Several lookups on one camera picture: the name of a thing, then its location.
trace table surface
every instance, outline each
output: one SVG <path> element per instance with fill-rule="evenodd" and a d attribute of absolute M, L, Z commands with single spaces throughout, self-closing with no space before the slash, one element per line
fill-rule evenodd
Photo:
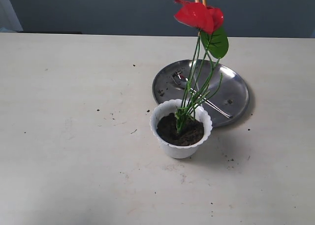
<path fill-rule="evenodd" d="M 0 224 L 314 224 L 315 39 L 230 38 L 250 108 L 175 160 L 152 81 L 195 41 L 0 34 Z"/>

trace red flower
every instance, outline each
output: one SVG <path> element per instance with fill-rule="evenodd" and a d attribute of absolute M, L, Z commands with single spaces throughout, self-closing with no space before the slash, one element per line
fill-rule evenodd
<path fill-rule="evenodd" d="M 205 6 L 200 2 L 185 0 L 175 0 L 175 2 L 180 3 L 183 7 L 174 17 L 187 26 L 196 27 L 212 34 L 223 24 L 223 13 L 219 8 Z"/>

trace dark soil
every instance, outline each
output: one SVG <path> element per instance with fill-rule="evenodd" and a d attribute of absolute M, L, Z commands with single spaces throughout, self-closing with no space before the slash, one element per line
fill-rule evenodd
<path fill-rule="evenodd" d="M 182 132 L 177 134 L 175 114 L 170 113 L 159 121 L 157 133 L 163 140 L 172 145 L 188 146 L 201 140 L 204 128 L 201 122 L 188 119 Z"/>

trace green leaf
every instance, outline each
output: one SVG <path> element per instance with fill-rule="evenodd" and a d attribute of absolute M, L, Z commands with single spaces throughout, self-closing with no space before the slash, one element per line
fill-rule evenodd
<path fill-rule="evenodd" d="M 201 42 L 205 49 L 216 59 L 223 58 L 228 50 L 228 40 L 223 27 L 220 27 L 212 34 L 200 32 Z"/>

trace potted plant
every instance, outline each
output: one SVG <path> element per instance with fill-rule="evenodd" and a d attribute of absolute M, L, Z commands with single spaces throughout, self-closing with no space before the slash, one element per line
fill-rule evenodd
<path fill-rule="evenodd" d="M 212 122 L 202 104 L 215 95 L 221 86 L 222 74 L 218 88 L 209 91 L 213 70 L 228 50 L 228 40 L 222 27 L 223 13 L 219 8 L 207 6 L 206 0 L 175 0 L 182 8 L 175 14 L 175 19 L 185 25 L 197 28 L 197 44 L 194 49 L 189 77 L 178 77 L 185 81 L 186 87 L 182 99 L 173 99 L 160 104 L 151 116 L 151 130 L 160 141 L 162 149 L 170 157 L 182 159 L 196 152 L 209 136 Z M 204 50 L 202 59 L 199 54 Z M 197 82 L 205 63 L 210 64 L 206 81 Z"/>

